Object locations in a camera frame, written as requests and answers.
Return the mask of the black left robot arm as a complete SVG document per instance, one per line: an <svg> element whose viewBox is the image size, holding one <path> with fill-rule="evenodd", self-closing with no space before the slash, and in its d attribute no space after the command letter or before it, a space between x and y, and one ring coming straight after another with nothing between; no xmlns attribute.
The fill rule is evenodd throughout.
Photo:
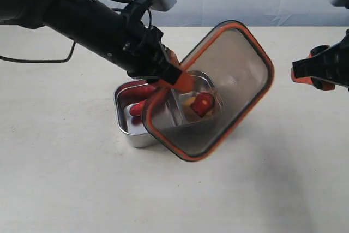
<svg viewBox="0 0 349 233"><path fill-rule="evenodd" d="M49 27L133 79L188 92L193 80L171 58L161 41L162 31L142 22L145 13L166 12L175 4L176 0L1 0L1 24Z"/></svg>

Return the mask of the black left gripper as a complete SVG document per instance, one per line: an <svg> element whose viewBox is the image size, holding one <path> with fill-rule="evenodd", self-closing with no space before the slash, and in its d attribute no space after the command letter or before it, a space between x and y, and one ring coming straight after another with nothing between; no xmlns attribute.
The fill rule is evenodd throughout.
<svg viewBox="0 0 349 233"><path fill-rule="evenodd" d="M152 25L152 14L146 5L114 8L120 27L114 36L114 64L133 79L150 83L160 81L160 87L181 92L194 89L193 80L183 70L175 53L161 42L163 32Z"/></svg>

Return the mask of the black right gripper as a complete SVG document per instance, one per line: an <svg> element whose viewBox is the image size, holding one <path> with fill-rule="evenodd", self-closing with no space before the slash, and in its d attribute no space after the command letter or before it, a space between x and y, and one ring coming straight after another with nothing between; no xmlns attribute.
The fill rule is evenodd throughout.
<svg viewBox="0 0 349 233"><path fill-rule="evenodd" d="M348 88L348 31L338 43L316 46L305 59L293 62L291 79L322 91Z"/></svg>

